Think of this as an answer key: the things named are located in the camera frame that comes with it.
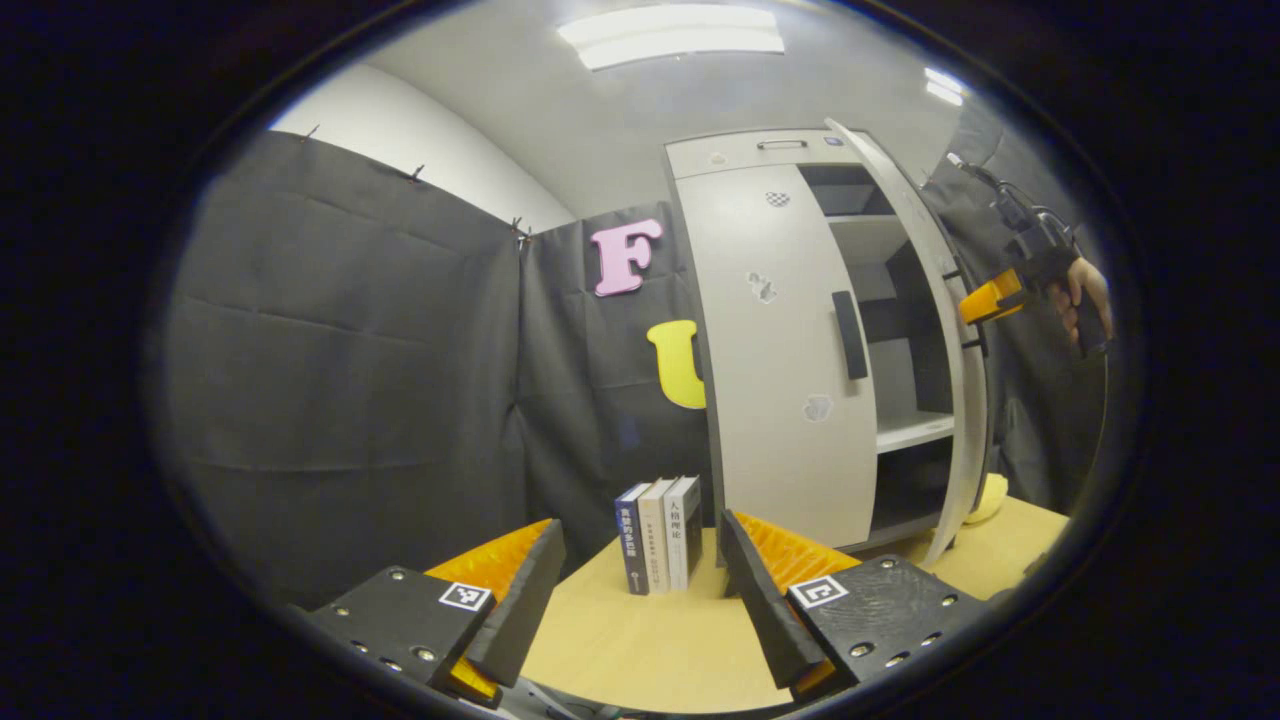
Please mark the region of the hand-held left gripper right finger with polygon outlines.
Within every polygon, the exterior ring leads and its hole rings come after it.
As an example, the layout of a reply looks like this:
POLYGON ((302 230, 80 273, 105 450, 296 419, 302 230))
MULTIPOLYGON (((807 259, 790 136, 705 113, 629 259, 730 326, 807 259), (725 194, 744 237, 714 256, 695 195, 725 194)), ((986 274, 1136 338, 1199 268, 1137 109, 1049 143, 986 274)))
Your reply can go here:
POLYGON ((954 644, 987 610, 900 555, 860 561, 730 509, 719 548, 774 684, 796 701, 883 685, 954 644))

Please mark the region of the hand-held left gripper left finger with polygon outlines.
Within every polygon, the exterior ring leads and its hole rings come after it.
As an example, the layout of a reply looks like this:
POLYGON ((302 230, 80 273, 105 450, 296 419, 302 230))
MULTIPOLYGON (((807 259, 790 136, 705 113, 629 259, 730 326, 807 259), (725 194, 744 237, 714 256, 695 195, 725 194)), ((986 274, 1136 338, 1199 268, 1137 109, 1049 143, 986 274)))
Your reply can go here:
POLYGON ((516 687, 566 557, 545 519, 421 571, 389 566, 305 614, 380 673, 497 708, 516 687))

